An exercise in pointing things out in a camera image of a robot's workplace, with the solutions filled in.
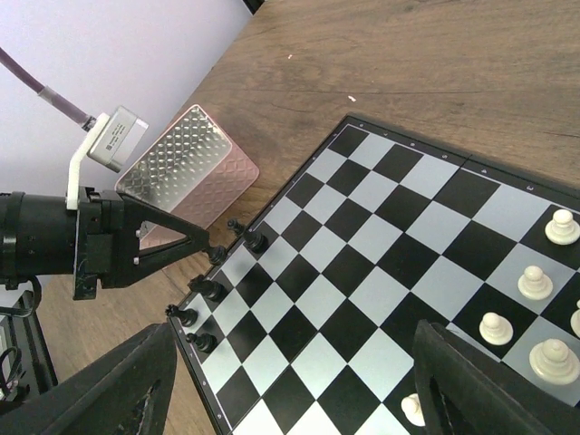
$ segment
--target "black pawn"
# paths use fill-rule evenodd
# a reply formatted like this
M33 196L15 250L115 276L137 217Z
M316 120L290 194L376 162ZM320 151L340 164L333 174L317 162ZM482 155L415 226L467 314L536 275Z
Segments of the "black pawn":
M240 224L237 219L230 219L227 228L234 231L236 236L244 238L244 244L255 254L261 254L266 247L266 238L258 231L248 231L245 225Z
M210 301L219 301L226 288L216 282L203 279L203 275L196 276L188 284L189 290L201 294Z
M175 305L168 305L165 310L165 315L167 317L177 317L181 322L181 325L186 328L189 328L196 322L196 320L198 320L198 313L195 310L191 308L180 310Z
M213 266L219 266L226 261L227 251L223 246L210 246L203 252L208 254L209 263Z
M218 343L216 337L209 333L203 333L202 335L188 333L185 339L188 343L194 343L198 350L203 353L211 353Z

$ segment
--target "wooden table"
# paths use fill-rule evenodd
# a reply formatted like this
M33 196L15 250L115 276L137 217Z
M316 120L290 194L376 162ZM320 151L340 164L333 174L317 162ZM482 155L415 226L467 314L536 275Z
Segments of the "wooden table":
M351 111L580 187L579 11L556 0L269 0L183 107L201 104L261 170L213 241L231 241L227 218L253 217ZM192 256L92 302L73 303L71 278L54 279L40 316L60 380L163 321L207 267ZM182 362L166 432L213 433Z

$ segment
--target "white chess piece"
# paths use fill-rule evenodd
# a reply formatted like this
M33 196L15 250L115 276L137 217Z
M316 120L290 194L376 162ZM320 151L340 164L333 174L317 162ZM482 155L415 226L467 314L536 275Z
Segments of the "white chess piece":
M580 308L580 301L576 303L576 306ZM572 317L570 317L570 326L572 326L572 331L574 331L574 334L580 337L580 309L574 311Z
M546 237L557 245L570 245L580 237L580 225L570 211L560 209L547 223Z
M419 394L414 393L411 396L405 397L401 401L401 409L405 413L405 417L415 426L425 426L425 419L423 418L423 411L419 403Z
M517 280L517 288L528 299L540 301L552 293L552 280L538 266L528 266Z
M486 342L500 346L512 339L514 328L505 317L495 313L485 313L479 323L479 333Z
M572 383L580 374L578 357L556 338L536 344L529 353L529 363L541 379L554 385Z

